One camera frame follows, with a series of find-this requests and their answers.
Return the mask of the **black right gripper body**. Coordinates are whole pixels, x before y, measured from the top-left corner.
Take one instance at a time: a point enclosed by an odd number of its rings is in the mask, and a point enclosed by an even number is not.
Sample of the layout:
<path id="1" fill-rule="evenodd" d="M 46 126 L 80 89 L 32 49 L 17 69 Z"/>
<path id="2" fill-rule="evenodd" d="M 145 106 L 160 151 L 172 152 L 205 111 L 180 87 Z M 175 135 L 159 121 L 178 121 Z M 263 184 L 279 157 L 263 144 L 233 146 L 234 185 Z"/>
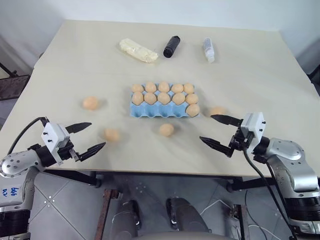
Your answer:
<path id="1" fill-rule="evenodd" d="M 248 149 L 253 138 L 254 133 L 252 131 L 245 130 L 245 133 L 243 133 L 241 127 L 239 126 L 235 134 L 231 137 L 228 145 L 230 150 L 227 156 L 230 158 L 235 150 L 242 152 L 243 150 Z"/>

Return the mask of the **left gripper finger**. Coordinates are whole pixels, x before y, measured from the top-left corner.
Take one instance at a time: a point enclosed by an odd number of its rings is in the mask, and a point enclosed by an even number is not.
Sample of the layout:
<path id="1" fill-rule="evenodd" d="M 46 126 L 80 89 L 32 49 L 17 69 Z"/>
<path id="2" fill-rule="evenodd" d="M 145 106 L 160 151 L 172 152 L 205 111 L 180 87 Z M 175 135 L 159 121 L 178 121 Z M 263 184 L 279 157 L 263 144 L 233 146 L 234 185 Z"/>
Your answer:
<path id="1" fill-rule="evenodd" d="M 92 156 L 97 154 L 105 145 L 106 145 L 106 142 L 102 142 L 88 148 L 86 152 L 77 155 L 78 161 L 83 162 L 84 160 L 91 158 Z"/>
<path id="2" fill-rule="evenodd" d="M 66 126 L 65 129 L 69 134 L 75 134 L 80 131 L 83 131 L 87 127 L 91 126 L 91 122 L 80 122 L 80 123 L 75 123 L 69 126 Z"/>

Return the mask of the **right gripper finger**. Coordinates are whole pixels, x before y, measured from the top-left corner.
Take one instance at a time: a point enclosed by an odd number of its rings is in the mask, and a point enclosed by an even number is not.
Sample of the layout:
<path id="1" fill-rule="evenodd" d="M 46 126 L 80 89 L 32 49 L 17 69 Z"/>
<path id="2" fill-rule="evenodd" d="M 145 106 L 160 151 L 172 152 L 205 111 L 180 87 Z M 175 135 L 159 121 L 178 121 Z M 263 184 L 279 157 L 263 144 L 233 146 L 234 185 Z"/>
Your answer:
<path id="1" fill-rule="evenodd" d="M 205 143 L 207 146 L 209 146 L 210 148 L 212 148 L 220 153 L 223 153 L 228 158 L 230 158 L 233 155 L 234 149 L 232 149 L 231 147 L 222 145 L 217 140 L 214 140 L 214 139 L 208 138 L 208 137 L 203 137 L 203 136 L 199 136 L 199 139 L 203 143 Z"/>
<path id="2" fill-rule="evenodd" d="M 243 119 L 238 119 L 229 115 L 213 114 L 210 116 L 212 119 L 224 125 L 240 126 Z"/>

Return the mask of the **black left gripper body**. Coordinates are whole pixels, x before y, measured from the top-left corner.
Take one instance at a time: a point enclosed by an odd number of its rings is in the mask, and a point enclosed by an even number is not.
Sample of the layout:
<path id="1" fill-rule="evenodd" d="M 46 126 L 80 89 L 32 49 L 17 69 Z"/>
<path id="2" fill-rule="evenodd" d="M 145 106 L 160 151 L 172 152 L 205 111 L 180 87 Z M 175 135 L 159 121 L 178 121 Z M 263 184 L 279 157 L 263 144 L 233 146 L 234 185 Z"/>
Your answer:
<path id="1" fill-rule="evenodd" d="M 73 159 L 75 162 L 80 160 L 80 155 L 74 150 L 73 143 L 69 140 L 64 147 L 61 147 L 57 151 L 62 161 Z"/>

